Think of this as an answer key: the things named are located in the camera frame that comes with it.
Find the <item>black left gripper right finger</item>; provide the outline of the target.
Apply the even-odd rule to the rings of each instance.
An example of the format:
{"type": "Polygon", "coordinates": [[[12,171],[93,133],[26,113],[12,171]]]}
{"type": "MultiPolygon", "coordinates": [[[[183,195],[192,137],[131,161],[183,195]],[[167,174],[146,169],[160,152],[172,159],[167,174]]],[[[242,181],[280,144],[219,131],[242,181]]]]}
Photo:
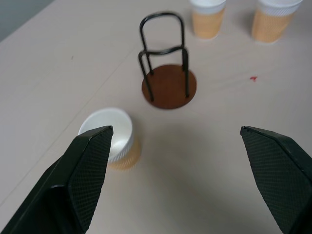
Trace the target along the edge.
{"type": "Polygon", "coordinates": [[[312,234],[312,157],[293,139],[240,130],[258,190],[283,234],[312,234]]]}

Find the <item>orange and white paper cup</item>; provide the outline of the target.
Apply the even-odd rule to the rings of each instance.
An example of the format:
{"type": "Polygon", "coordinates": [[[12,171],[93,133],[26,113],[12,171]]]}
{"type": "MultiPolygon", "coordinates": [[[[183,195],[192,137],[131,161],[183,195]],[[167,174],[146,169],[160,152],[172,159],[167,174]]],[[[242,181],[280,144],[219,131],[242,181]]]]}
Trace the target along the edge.
{"type": "Polygon", "coordinates": [[[190,0],[194,34],[214,39],[221,28],[227,0],[190,0]]]}
{"type": "Polygon", "coordinates": [[[303,0],[257,0],[252,37],[262,43],[281,38],[303,0]]]}
{"type": "Polygon", "coordinates": [[[116,170],[132,168],[139,161],[141,146],[130,116],[119,108],[104,108],[90,114],[78,133],[102,126],[112,126],[114,131],[108,166],[116,170]]]}

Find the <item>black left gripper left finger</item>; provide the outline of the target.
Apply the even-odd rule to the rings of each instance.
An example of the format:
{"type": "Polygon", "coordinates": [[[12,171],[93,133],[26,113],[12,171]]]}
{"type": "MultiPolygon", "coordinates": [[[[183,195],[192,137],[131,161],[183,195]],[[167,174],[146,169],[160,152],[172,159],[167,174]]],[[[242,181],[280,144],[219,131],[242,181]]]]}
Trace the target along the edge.
{"type": "Polygon", "coordinates": [[[0,234],[85,234],[105,180],[112,126],[76,136],[0,234]]]}

